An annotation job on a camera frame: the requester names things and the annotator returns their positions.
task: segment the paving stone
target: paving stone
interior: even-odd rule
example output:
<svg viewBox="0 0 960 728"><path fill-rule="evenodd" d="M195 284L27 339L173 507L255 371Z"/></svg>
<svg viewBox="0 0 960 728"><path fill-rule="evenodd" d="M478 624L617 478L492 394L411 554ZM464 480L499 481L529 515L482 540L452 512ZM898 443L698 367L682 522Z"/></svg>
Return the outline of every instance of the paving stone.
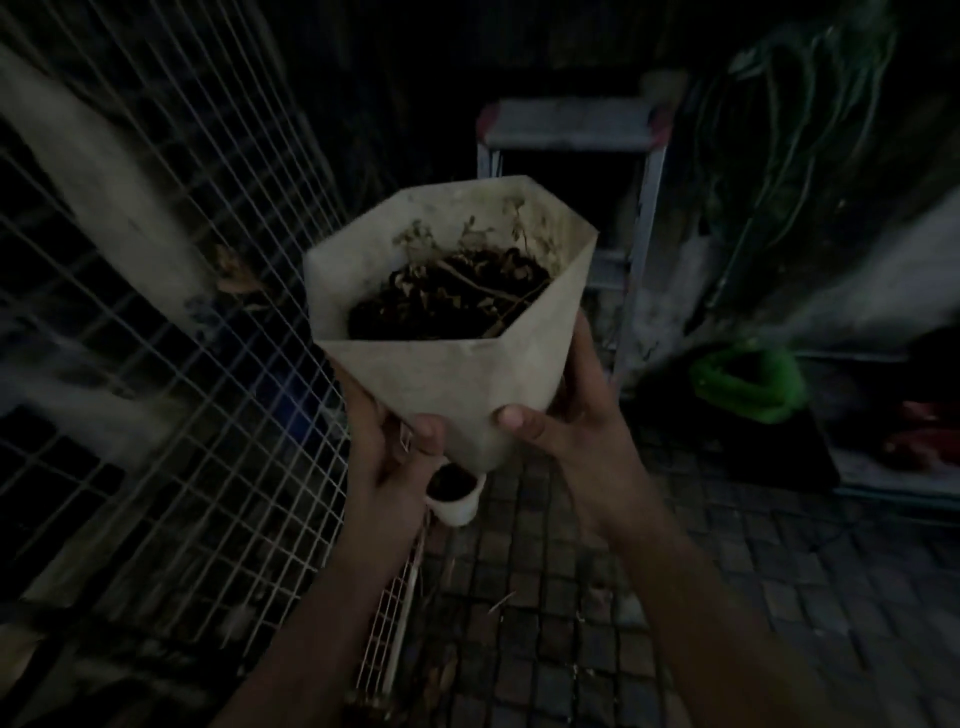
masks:
<svg viewBox="0 0 960 728"><path fill-rule="evenodd" d="M498 602L507 593L507 570L488 564L477 564L473 570L470 593L480 599Z"/></svg>
<svg viewBox="0 0 960 728"><path fill-rule="evenodd" d="M821 543L817 524L811 519L790 513L776 513L773 521L779 527L783 545L790 550L808 552Z"/></svg>
<svg viewBox="0 0 960 728"><path fill-rule="evenodd" d="M769 516L762 513L747 513L743 517L744 525L747 527L747 535L758 541L766 541L770 544L780 543L780 534L777 532L777 525Z"/></svg>
<svg viewBox="0 0 960 728"><path fill-rule="evenodd" d="M820 557L817 554L794 551L793 560L797 565L798 584L826 586L829 583L827 572L824 571L824 566L820 563Z"/></svg>
<svg viewBox="0 0 960 728"><path fill-rule="evenodd" d="M960 670L957 661L942 647L918 649L900 643L900 656L920 679L926 694L960 700Z"/></svg>
<svg viewBox="0 0 960 728"><path fill-rule="evenodd" d="M553 463L548 455L533 450L523 460L523 473L535 479L549 479Z"/></svg>
<svg viewBox="0 0 960 728"><path fill-rule="evenodd" d="M820 493L800 493L800 505L811 518L823 521L844 522L843 508L840 500L834 496L825 496Z"/></svg>
<svg viewBox="0 0 960 728"><path fill-rule="evenodd" d="M837 591L859 596L875 596L867 570L849 537L825 546L820 560Z"/></svg>
<svg viewBox="0 0 960 728"><path fill-rule="evenodd" d="M516 500L516 494L519 489L519 477L508 473L495 473L493 475L490 495L500 500Z"/></svg>
<svg viewBox="0 0 960 728"><path fill-rule="evenodd" d="M534 664L529 660L520 660L510 655L500 658L500 669L496 673L497 700L516 705L529 705L534 679Z"/></svg>
<svg viewBox="0 0 960 728"><path fill-rule="evenodd" d="M774 619L804 621L804 612L800 608L797 590L789 584L781 584L778 581L764 581L763 593L766 596L770 615Z"/></svg>
<svg viewBox="0 0 960 728"><path fill-rule="evenodd" d="M885 694L920 693L920 683L894 640L873 635L858 637L860 652L867 669Z"/></svg>
<svg viewBox="0 0 960 728"><path fill-rule="evenodd" d="M707 518L710 531L720 538L743 538L743 520L739 511L724 506L710 506L707 509Z"/></svg>
<svg viewBox="0 0 960 728"><path fill-rule="evenodd" d="M587 672L577 677L577 715L602 725L615 723L613 680Z"/></svg>
<svg viewBox="0 0 960 728"><path fill-rule="evenodd" d="M704 480L702 485L707 503L729 505L732 508L740 505L737 488L733 483L724 480Z"/></svg>
<svg viewBox="0 0 960 728"><path fill-rule="evenodd" d="M469 604L459 596L440 595L434 605L436 619L426 623L428 634L460 640L466 630Z"/></svg>
<svg viewBox="0 0 960 728"><path fill-rule="evenodd" d="M640 460L650 473L663 473L673 465L673 458L666 448L641 447L639 452Z"/></svg>
<svg viewBox="0 0 960 728"><path fill-rule="evenodd" d="M514 505L506 500L488 500L484 509L483 528L487 531L510 533L514 530Z"/></svg>
<svg viewBox="0 0 960 728"><path fill-rule="evenodd" d="M577 664L604 672L616 672L616 634L612 627L594 624L580 626Z"/></svg>
<svg viewBox="0 0 960 728"><path fill-rule="evenodd" d="M527 714L515 708L494 705L490 728L527 728Z"/></svg>
<svg viewBox="0 0 960 728"><path fill-rule="evenodd" d="M550 541L546 545L546 572L572 579L577 575L577 552L571 544Z"/></svg>
<svg viewBox="0 0 960 728"><path fill-rule="evenodd" d="M516 532L524 536L543 538L545 518L543 511L521 508L516 512Z"/></svg>
<svg viewBox="0 0 960 728"><path fill-rule="evenodd" d="M707 512L698 505L678 505L677 521L688 531L707 533Z"/></svg>
<svg viewBox="0 0 960 728"><path fill-rule="evenodd" d="M805 624L793 621L773 620L774 631L785 642L801 653L811 665L820 665L822 650L820 638Z"/></svg>
<svg viewBox="0 0 960 728"><path fill-rule="evenodd" d="M474 644L460 650L457 666L457 690L476 697L489 697L496 675L496 652Z"/></svg>
<svg viewBox="0 0 960 728"><path fill-rule="evenodd" d="M454 528L450 536L450 555L458 559L472 559L479 541L480 531L475 526Z"/></svg>
<svg viewBox="0 0 960 728"><path fill-rule="evenodd" d="M893 623L896 635L905 643L912 644L921 650L939 644L940 637L926 620L926 613L922 607L888 602L880 605L880 608Z"/></svg>
<svg viewBox="0 0 960 728"><path fill-rule="evenodd" d="M550 511L573 511L573 501L570 499L570 491L566 487L563 477L556 475L550 480Z"/></svg>
<svg viewBox="0 0 960 728"><path fill-rule="evenodd" d="M683 700L673 691L666 694L666 725L667 728L693 728Z"/></svg>
<svg viewBox="0 0 960 728"><path fill-rule="evenodd" d="M534 612L505 607L500 620L500 649L519 657L537 656L540 617Z"/></svg>
<svg viewBox="0 0 960 728"><path fill-rule="evenodd" d="M546 517L546 537L551 541L576 543L579 534L577 517L572 511L551 510Z"/></svg>
<svg viewBox="0 0 960 728"><path fill-rule="evenodd" d="M883 709L874 684L846 672L825 672L827 693L833 704L865 725L883 725Z"/></svg>
<svg viewBox="0 0 960 728"><path fill-rule="evenodd" d="M520 507L531 511L545 511L550 502L550 481L523 476L518 494Z"/></svg>
<svg viewBox="0 0 960 728"><path fill-rule="evenodd" d="M752 541L751 551L756 559L756 570L760 575L790 584L797 581L797 561L793 552L784 546Z"/></svg>
<svg viewBox="0 0 960 728"><path fill-rule="evenodd" d="M467 639L472 643L493 647L496 644L496 628L500 624L499 613L490 613L491 604L473 604L470 607Z"/></svg>
<svg viewBox="0 0 960 728"><path fill-rule="evenodd" d="M806 613L814 627L847 634L850 623L836 595L826 587L800 587Z"/></svg>
<svg viewBox="0 0 960 728"><path fill-rule="evenodd" d="M670 489L678 505L703 507L706 502L704 489L696 478L673 475L670 478Z"/></svg>
<svg viewBox="0 0 960 728"><path fill-rule="evenodd" d="M887 618L879 604L865 596L844 595L841 597L853 629L860 634L893 637Z"/></svg>
<svg viewBox="0 0 960 728"><path fill-rule="evenodd" d="M767 488L767 498L771 508L785 513L802 513L800 494L785 491L782 488Z"/></svg>
<svg viewBox="0 0 960 728"><path fill-rule="evenodd" d="M960 728L960 702L935 697L930 701L930 712L937 728Z"/></svg>
<svg viewBox="0 0 960 728"><path fill-rule="evenodd" d="M923 576L914 580L917 594L927 607L939 607L960 614L960 580L956 574Z"/></svg>
<svg viewBox="0 0 960 728"><path fill-rule="evenodd" d="M446 539L450 535L450 529L434 521L430 525L430 530L426 534L426 542L423 544L423 550L433 556L443 556L446 553Z"/></svg>
<svg viewBox="0 0 960 728"><path fill-rule="evenodd" d="M754 570L754 560L743 541L720 539L720 565L734 573L750 573Z"/></svg>
<svg viewBox="0 0 960 728"><path fill-rule="evenodd" d="M736 496L744 510L770 513L769 489L752 483L737 483Z"/></svg>
<svg viewBox="0 0 960 728"><path fill-rule="evenodd" d="M591 587L580 599L580 614L588 622L610 624L612 621L613 591Z"/></svg>
<svg viewBox="0 0 960 728"><path fill-rule="evenodd" d="M882 695L880 703L890 720L890 728L930 728L923 707L912 695Z"/></svg>
<svg viewBox="0 0 960 728"><path fill-rule="evenodd" d="M654 644L644 632L620 632L620 670L638 677L656 677Z"/></svg>
<svg viewBox="0 0 960 728"><path fill-rule="evenodd" d="M441 587L445 592L466 596L470 593L473 579L473 562L469 559L450 559L444 565Z"/></svg>
<svg viewBox="0 0 960 728"><path fill-rule="evenodd" d="M487 703L468 695L453 698L450 724L457 728L484 728L487 722Z"/></svg>
<svg viewBox="0 0 960 728"><path fill-rule="evenodd" d="M535 573L510 574L510 606L537 609L540 606L540 575Z"/></svg>
<svg viewBox="0 0 960 728"><path fill-rule="evenodd" d="M480 535L480 550L477 553L477 559L491 564L506 565L510 559L511 540L512 537L509 533L484 531Z"/></svg>
<svg viewBox="0 0 960 728"><path fill-rule="evenodd" d="M568 728L567 720L557 720L554 717L543 716L534 713L530 717L530 723L533 728Z"/></svg>
<svg viewBox="0 0 960 728"><path fill-rule="evenodd" d="M510 563L514 569L540 571L543 569L543 539L531 536L514 537L514 548L510 554Z"/></svg>
<svg viewBox="0 0 960 728"><path fill-rule="evenodd" d="M873 567L870 569L871 581L887 601L893 601L898 604L919 604L917 593L913 591L913 586L900 571L885 569L884 567Z"/></svg>
<svg viewBox="0 0 960 728"><path fill-rule="evenodd" d="M593 551L587 582L597 589L612 589L620 583L617 575L619 568L621 568L620 562L613 554Z"/></svg>
<svg viewBox="0 0 960 728"><path fill-rule="evenodd" d="M727 583L743 599L744 603L752 607L754 611L765 617L766 597L763 594L763 588L760 586L760 580L751 573L728 573L724 574Z"/></svg>
<svg viewBox="0 0 960 728"><path fill-rule="evenodd" d="M549 578L543 591L543 612L556 617L577 614L577 584L566 579Z"/></svg>
<svg viewBox="0 0 960 728"><path fill-rule="evenodd" d="M542 618L537 654L542 660L569 663L573 660L573 622L554 617Z"/></svg>
<svg viewBox="0 0 960 728"><path fill-rule="evenodd" d="M620 593L613 604L613 622L618 627L647 627L643 605L635 594Z"/></svg>
<svg viewBox="0 0 960 728"><path fill-rule="evenodd" d="M619 680L617 724L630 728L657 728L660 706L652 682L621 677Z"/></svg>
<svg viewBox="0 0 960 728"><path fill-rule="evenodd" d="M927 621L940 633L944 646L960 657L960 619L944 609L931 609Z"/></svg>
<svg viewBox="0 0 960 728"><path fill-rule="evenodd" d="M720 543L712 534L692 532L689 536L690 541L709 556L714 565L720 564Z"/></svg>
<svg viewBox="0 0 960 728"><path fill-rule="evenodd" d="M664 466L671 473L681 475L696 475L700 472L697 464L697 456L684 449L674 449L670 451L670 463Z"/></svg>
<svg viewBox="0 0 960 728"><path fill-rule="evenodd" d="M573 675L567 667L537 666L538 710L551 716L572 717Z"/></svg>
<svg viewBox="0 0 960 728"><path fill-rule="evenodd" d="M857 674L863 670L860 658L847 635L830 632L827 629L815 629L813 634L817 637L820 663L826 669L845 670L851 674Z"/></svg>

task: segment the person's right hand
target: person's right hand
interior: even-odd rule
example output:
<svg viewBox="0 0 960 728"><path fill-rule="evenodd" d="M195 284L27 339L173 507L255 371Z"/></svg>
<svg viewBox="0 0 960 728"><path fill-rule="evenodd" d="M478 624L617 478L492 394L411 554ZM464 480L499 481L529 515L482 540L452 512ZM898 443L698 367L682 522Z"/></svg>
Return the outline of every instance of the person's right hand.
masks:
<svg viewBox="0 0 960 728"><path fill-rule="evenodd" d="M629 534L636 509L656 494L593 350L583 311L573 329L564 380L568 393L560 419L508 404L497 413L497 422L557 458L581 526L617 541Z"/></svg>

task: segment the metal fence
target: metal fence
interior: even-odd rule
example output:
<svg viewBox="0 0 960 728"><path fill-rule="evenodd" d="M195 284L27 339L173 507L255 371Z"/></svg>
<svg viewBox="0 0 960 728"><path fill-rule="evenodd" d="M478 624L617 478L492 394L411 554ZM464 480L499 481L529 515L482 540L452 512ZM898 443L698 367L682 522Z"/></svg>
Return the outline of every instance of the metal fence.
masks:
<svg viewBox="0 0 960 728"><path fill-rule="evenodd" d="M342 521L343 401L311 346L300 270L344 224L332 177L253 5L44 0L0 20L6 83L62 104L79 150L61 164L67 142L36 142L24 115L40 103L0 125L5 599L249 667ZM98 147L70 109L143 185L136 202L98 181L99 161L84 169ZM100 237L112 201L140 248ZM144 205L189 250L152 263L160 241L130 214ZM171 308L161 269L175 263L200 295ZM361 697L389 688L417 553L381 600Z"/></svg>

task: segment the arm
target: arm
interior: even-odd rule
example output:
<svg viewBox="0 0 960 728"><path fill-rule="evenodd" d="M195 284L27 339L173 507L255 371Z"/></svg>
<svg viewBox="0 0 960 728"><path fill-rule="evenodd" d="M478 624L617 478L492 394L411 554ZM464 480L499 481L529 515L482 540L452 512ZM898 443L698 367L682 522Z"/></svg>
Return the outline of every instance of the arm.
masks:
<svg viewBox="0 0 960 728"><path fill-rule="evenodd" d="M346 518L326 566L214 728L300 728L330 722L343 701L380 593L423 523L426 486L444 462L444 423L418 416L402 466L385 418L362 387L337 371L351 444Z"/></svg>
<svg viewBox="0 0 960 728"><path fill-rule="evenodd" d="M623 561L694 723L849 725L812 669L738 602L661 501L582 314L567 368L573 393L562 420L509 405L498 421L558 459L582 527Z"/></svg>

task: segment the dry plant stem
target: dry plant stem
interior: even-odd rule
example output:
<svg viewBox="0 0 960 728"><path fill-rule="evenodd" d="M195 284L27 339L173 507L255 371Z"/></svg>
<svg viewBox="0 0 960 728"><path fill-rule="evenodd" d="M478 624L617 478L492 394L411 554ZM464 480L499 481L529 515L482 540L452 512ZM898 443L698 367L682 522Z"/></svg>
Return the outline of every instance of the dry plant stem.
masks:
<svg viewBox="0 0 960 728"><path fill-rule="evenodd" d="M489 614L489 615L493 614L499 607L502 607L504 604L506 604L508 601L510 601L510 599L511 599L515 594L516 594L516 592L510 592L508 595L504 596L502 599L500 599L500 601L498 601L496 604L494 604L494 605L487 611L487 614Z"/></svg>
<svg viewBox="0 0 960 728"><path fill-rule="evenodd" d="M486 331L484 331L484 332L483 332L483 336L481 336L480 338L481 338L481 339L491 339L491 338L493 338L494 336L499 336L499 335L500 335L500 332L503 331L503 329L504 329L504 326L503 326L504 320L505 320L510 314L512 314L512 313L514 312L514 309L515 309L517 306L519 306L521 303L523 303L524 301L526 301L527 299L529 299L531 296L537 296L537 295L540 293L540 291L543 290L543 287L546 286L546 285L549 285L550 282L551 282L550 280L545 280L545 281L544 281L543 283L541 283L539 286L537 286L537 287L534 288L532 291L530 291L530 293L528 293L528 294L527 294L526 296L524 296L522 299L516 299L516 303L514 303L512 306L510 306L510 308L508 308L508 309L503 313L503 315L501 315L495 322L493 322L493 325L492 325L490 328L488 328Z"/></svg>
<svg viewBox="0 0 960 728"><path fill-rule="evenodd" d="M514 303L520 303L523 300L509 293L504 293L503 291L497 291L493 288L487 288L486 286L482 286L482 285L478 285L477 283L474 283L472 280L470 280L463 274L459 273L456 268L454 268L452 265L447 263L445 260L437 260L435 261L435 264L438 268L443 268L451 276L455 276L456 278L460 279L471 288L476 288L478 291L483 291L484 293L488 293L491 296L496 296L497 298L506 299L507 301L513 301Z"/></svg>

